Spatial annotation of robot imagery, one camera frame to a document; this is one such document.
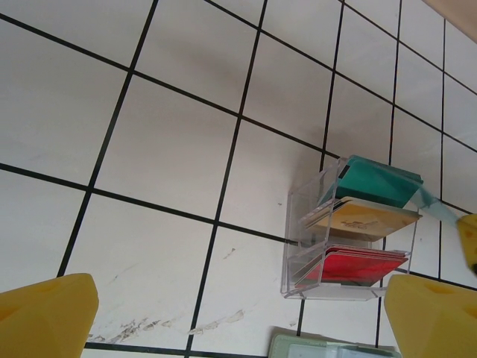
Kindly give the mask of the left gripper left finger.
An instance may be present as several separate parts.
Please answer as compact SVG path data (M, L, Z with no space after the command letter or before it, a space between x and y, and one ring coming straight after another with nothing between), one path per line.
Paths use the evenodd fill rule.
M0 293L0 358L80 358L98 305L87 273Z

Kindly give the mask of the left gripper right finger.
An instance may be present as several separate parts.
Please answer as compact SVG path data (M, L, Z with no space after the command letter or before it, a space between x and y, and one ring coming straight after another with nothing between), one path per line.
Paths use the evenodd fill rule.
M477 291L394 275L385 311L402 358L477 358Z

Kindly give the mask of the single teal card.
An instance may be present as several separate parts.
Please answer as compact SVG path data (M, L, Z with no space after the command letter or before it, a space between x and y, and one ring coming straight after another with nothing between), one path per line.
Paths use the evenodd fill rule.
M417 190L410 201L420 211L427 213L441 222L457 227L459 216L453 213L423 185L417 185Z

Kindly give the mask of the green card holder wallet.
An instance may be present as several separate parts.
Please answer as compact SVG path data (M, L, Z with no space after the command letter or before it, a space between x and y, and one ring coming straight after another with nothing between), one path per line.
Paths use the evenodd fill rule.
M375 348L356 342L274 328L268 358L402 358L392 347Z

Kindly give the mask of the red card stack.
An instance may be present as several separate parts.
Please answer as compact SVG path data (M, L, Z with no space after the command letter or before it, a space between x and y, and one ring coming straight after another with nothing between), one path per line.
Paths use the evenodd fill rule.
M303 288L318 283L345 286L372 286L408 261L405 251L382 251L334 244L298 270L294 286Z

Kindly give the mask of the gold card stack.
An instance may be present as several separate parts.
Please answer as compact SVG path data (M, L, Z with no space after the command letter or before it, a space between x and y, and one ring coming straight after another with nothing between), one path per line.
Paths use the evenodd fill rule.
M300 222L313 233L327 229L330 236L375 242L421 217L416 211L345 196L327 201Z

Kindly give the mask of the teal card stack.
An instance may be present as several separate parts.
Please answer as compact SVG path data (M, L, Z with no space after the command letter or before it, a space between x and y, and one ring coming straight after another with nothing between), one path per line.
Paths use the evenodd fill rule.
M426 201L421 176L352 155L330 161L319 180L316 205L346 197L403 208L409 201Z

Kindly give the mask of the clear acrylic card stand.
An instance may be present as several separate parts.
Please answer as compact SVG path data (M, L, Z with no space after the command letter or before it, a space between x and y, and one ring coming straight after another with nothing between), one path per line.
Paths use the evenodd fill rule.
M326 248L334 244L382 251L405 251L409 253L408 261L401 266L410 265L417 223L421 218L417 222L375 242L330 236L327 229L323 229L318 233L313 233L310 230L305 229L303 223L300 222L302 217L321 206L316 205L316 200L319 189L319 180L322 177L323 170L310 177L307 181L296 185L288 194L285 226L285 237L287 242L283 254L282 280L280 287L282 296L284 298L305 300L341 301L368 301L374 298L384 297L386 286L383 283L383 280L393 271L369 287L345 286L338 283L318 283L303 288L296 288L294 286L294 274L313 259L323 254ZM422 215L422 212L417 209L411 201L409 201L403 209L416 211Z

